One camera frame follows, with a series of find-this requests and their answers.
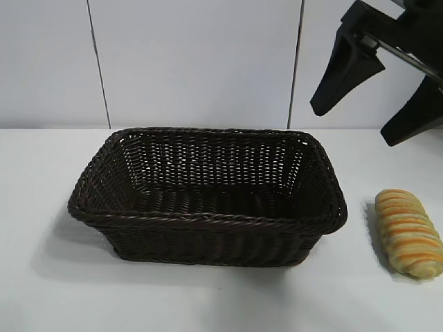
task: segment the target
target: rectangular basket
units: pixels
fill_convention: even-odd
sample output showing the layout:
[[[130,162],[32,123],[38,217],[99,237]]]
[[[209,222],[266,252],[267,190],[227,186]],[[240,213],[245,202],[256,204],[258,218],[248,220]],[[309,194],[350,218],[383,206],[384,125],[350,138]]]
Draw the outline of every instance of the rectangular basket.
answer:
[[[227,266],[299,264],[347,218],[318,141],[272,130],[118,131],[68,209],[123,259]]]

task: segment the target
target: bread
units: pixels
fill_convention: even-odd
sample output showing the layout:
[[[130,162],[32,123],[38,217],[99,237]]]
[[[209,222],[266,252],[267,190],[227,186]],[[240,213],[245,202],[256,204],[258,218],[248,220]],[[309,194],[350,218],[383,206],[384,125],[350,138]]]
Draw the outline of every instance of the bread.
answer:
[[[396,270],[418,279],[443,273],[443,242],[417,197],[384,190],[375,198],[375,210],[384,250]]]

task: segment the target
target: basket rim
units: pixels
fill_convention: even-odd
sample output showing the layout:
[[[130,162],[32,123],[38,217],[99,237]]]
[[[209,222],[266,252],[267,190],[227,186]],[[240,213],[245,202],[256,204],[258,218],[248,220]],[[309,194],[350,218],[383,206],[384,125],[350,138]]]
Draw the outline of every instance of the basket rim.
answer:
[[[330,202],[332,209],[324,211],[319,216],[297,216],[294,218],[269,218],[265,216],[247,216],[245,214],[213,214],[208,212],[199,213],[180,213],[180,212],[143,212],[136,210],[109,210],[109,209],[94,209],[81,204],[82,199],[79,199],[79,191],[82,186],[85,185],[85,178],[87,175],[93,174],[96,167],[101,165],[103,157],[105,157],[119,141],[130,135],[131,133],[146,133],[146,134],[163,134],[163,133],[176,133],[189,132],[189,133],[201,133],[202,135],[208,134],[221,134],[234,135],[234,136],[275,136],[282,137],[286,136],[288,138],[300,137],[304,140],[310,141],[313,145],[314,153],[316,154],[316,159],[326,163],[332,171],[333,178],[325,178],[329,183],[334,183],[338,188],[338,192],[341,197],[336,195],[331,195],[334,198],[333,202]],[[302,131],[292,131],[292,130],[276,130],[276,129],[200,129],[200,128],[183,128],[183,127],[148,127],[148,128],[128,128],[113,132],[108,139],[106,139],[104,145],[99,149],[97,154],[89,162],[87,167],[84,169],[80,175],[77,183],[75,184],[74,190],[68,202],[69,213],[74,216],[77,220],[85,222],[87,225],[92,227],[106,227],[106,228],[134,228],[146,226],[146,220],[150,220],[149,227],[165,227],[171,226],[171,223],[175,221],[189,221],[195,225],[204,224],[208,226],[215,226],[217,224],[223,225],[226,221],[237,222],[235,223],[238,227],[248,227],[251,226],[255,228],[266,227],[266,229],[274,228],[276,230],[284,231],[300,231],[302,229],[307,229],[312,226],[316,226],[319,230],[319,234],[329,234],[337,231],[341,228],[347,218],[347,208],[344,201],[343,193],[338,185],[338,181],[335,177],[335,173],[332,169],[329,158],[327,157],[321,144],[315,139],[311,134]],[[114,221],[119,219],[125,221],[121,225],[107,224],[110,219]],[[325,221],[335,219],[336,225],[331,229],[325,225]]]

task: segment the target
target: white table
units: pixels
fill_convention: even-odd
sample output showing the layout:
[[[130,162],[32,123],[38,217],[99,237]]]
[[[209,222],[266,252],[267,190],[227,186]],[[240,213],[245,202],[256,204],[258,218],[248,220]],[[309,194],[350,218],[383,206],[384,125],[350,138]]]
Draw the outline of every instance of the white table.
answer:
[[[309,132],[332,160],[347,224],[300,266],[245,269],[116,258],[66,212],[111,132],[1,130],[0,331],[437,331],[443,277],[391,275],[371,246],[365,209],[379,190],[404,188],[443,233],[443,131],[395,148],[373,130]]]

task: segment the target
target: orange stripe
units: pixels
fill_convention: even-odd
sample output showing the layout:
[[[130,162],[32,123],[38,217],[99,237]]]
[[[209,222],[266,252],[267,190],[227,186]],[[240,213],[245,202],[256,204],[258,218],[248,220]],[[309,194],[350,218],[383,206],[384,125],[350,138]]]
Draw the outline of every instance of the orange stripe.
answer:
[[[443,261],[442,254],[434,254],[434,253],[420,253],[420,254],[404,254],[397,257],[398,260],[402,259],[432,259],[433,261]]]
[[[421,264],[421,263],[425,263],[428,261],[434,261],[433,259],[419,259],[418,261],[415,261],[414,263],[408,264],[405,266],[405,270],[406,271],[411,271],[416,265]]]
[[[407,240],[398,240],[396,242],[394,242],[394,244],[392,245],[392,248],[394,250],[398,249],[399,247],[402,246],[409,246],[411,244],[426,244],[428,246],[433,246],[436,248],[443,248],[443,246],[438,243],[436,240],[432,240],[432,239],[407,239]]]
[[[425,222],[425,220],[421,220],[421,219],[399,219],[399,220],[391,220],[391,221],[385,221],[385,226],[396,226],[396,225],[401,225],[404,223],[416,223],[417,225],[427,225],[428,223]]]
[[[409,214],[422,214],[420,213],[421,211],[419,210],[414,210],[414,209],[408,209],[408,208],[394,208],[393,211],[388,211],[388,212],[384,212],[382,211],[381,214],[383,216],[394,216],[396,214],[405,214],[405,213],[409,213]]]
[[[400,230],[391,230],[388,233],[388,236],[389,237],[393,237],[394,235],[398,235],[398,234],[402,234],[402,233],[426,233],[426,234],[435,236],[435,234],[433,232],[431,232],[427,228],[423,228],[423,227],[403,228],[403,229],[400,229]]]
[[[418,208],[420,210],[424,210],[422,205],[418,205],[417,203],[411,202],[411,201],[404,201],[404,202],[390,202],[385,201],[384,203],[379,204],[379,208],[384,210],[388,208]]]
[[[415,201],[415,202],[419,202],[419,200],[418,199],[416,199],[414,196],[410,196],[410,195],[407,195],[407,194],[405,194],[405,196],[391,196],[391,197],[388,197],[388,198],[386,198],[386,199],[383,199],[383,198],[379,198],[378,200],[377,200],[377,203],[378,204],[380,204],[380,203],[384,203],[384,202],[387,202],[387,201],[390,201],[391,199],[404,199],[404,200],[407,200],[407,201]]]

